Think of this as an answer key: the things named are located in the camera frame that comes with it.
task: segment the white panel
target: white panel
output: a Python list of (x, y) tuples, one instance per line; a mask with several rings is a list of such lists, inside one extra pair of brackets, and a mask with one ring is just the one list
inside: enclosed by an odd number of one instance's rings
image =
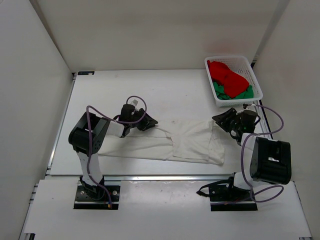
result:
[(0, 2), (0, 239), (14, 240), (45, 174), (72, 76), (29, 1)]
[[(310, 237), (293, 182), (258, 211), (211, 212), (206, 181), (121, 182), (119, 210), (73, 209), (77, 179), (40, 181), (25, 233), (35, 240), (298, 240)], [(259, 200), (275, 194), (271, 190)]]
[[(263, 103), (284, 118), (295, 180), (311, 232), (320, 239), (320, 4), (291, 0), (254, 67)], [(276, 128), (277, 118), (268, 119)]]
[(279, 0), (38, 0), (72, 71), (203, 69), (251, 62)]
[[(82, 175), (79, 158), (68, 143), (68, 136), (86, 111), (87, 105), (93, 105), (113, 118), (120, 114), (127, 97), (131, 95), (142, 97), (146, 101), (147, 112), (156, 120), (206, 121), (229, 109), (215, 105), (206, 70), (96, 71), (94, 75), (79, 75), (75, 80), (50, 174)], [(259, 125), (256, 132), (261, 132)], [(239, 172), (241, 148), (222, 129), (220, 138), (225, 147), (225, 162), (221, 166), (101, 156), (101, 172), (104, 175), (201, 175)]]

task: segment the metal bar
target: metal bar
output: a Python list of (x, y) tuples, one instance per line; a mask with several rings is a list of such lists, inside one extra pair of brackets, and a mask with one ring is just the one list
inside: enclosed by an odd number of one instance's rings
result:
[(73, 77), (73, 80), (72, 80), (71, 90), (70, 90), (70, 93), (69, 93), (69, 96), (68, 96), (68, 100), (67, 100), (65, 108), (64, 108), (64, 112), (63, 112), (63, 116), (61, 118), (61, 122), (60, 122), (60, 125), (59, 125), (58, 132), (57, 132), (57, 134), (55, 136), (55, 140), (54, 140), (54, 144), (53, 144), (53, 147), (52, 147), (52, 151), (51, 151), (48, 167), (50, 167), (52, 165), (52, 161), (53, 161), (54, 156), (55, 156), (55, 151), (56, 151), (57, 144), (58, 144), (58, 141), (59, 141), (60, 133), (61, 133), (62, 126), (63, 126), (64, 121), (65, 121), (65, 117), (66, 117), (66, 114), (67, 114), (69, 102), (70, 102), (71, 95), (72, 95), (72, 91), (73, 91), (74, 86), (75, 86), (75, 82), (76, 82), (75, 80), (76, 80), (76, 75)]

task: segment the black strap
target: black strap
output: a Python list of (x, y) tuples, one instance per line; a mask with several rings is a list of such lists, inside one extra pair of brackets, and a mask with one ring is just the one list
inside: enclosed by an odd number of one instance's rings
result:
[(229, 179), (227, 179), (227, 180), (221, 180), (221, 181), (215, 181), (215, 182), (212, 182), (212, 183), (209, 183), (209, 184), (207, 184), (207, 185), (204, 185), (204, 186), (200, 187), (199, 191), (197, 191), (196, 193), (197, 193), (198, 195), (200, 195), (200, 196), (203, 196), (203, 197), (210, 197), (210, 196), (211, 196), (210, 192), (209, 192), (209, 194), (207, 194), (207, 193), (204, 193), (204, 192), (201, 191), (201, 190), (204, 189), (204, 188), (209, 188), (210, 186), (216, 186), (216, 185), (219, 185), (219, 184), (227, 184), (227, 183), (229, 183), (229, 182), (230, 182)]

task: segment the laundry basket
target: laundry basket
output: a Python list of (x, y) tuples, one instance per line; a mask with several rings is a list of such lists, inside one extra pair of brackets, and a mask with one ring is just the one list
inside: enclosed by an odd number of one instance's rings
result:
[[(217, 61), (220, 63), (226, 64), (230, 70), (244, 77), (250, 85), (252, 85), (253, 96), (254, 98), (246, 98), (246, 99), (230, 99), (230, 100), (221, 100), (217, 97), (213, 81), (210, 76), (209, 67), (207, 61), (213, 62)], [(263, 98), (263, 93), (257, 81), (257, 78), (252, 71), (250, 63), (248, 59), (244, 56), (239, 55), (230, 55), (230, 56), (209, 56), (204, 60), (206, 72), (208, 74), (210, 86), (214, 95), (215, 104), (218, 107), (227, 107), (227, 106), (236, 106), (242, 104), (251, 104), (254, 101), (261, 100)]]

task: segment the red cloth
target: red cloth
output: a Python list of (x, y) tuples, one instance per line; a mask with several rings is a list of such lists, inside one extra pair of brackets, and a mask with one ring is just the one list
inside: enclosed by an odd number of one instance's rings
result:
[(218, 61), (207, 61), (210, 76), (213, 81), (224, 87), (224, 92), (230, 98), (235, 98), (249, 87), (248, 81), (230, 68)]
[(215, 80), (219, 85), (224, 85), (225, 78), (227, 74), (231, 71), (230, 68), (224, 63), (218, 61), (210, 62), (208, 60), (207, 64), (211, 78)]

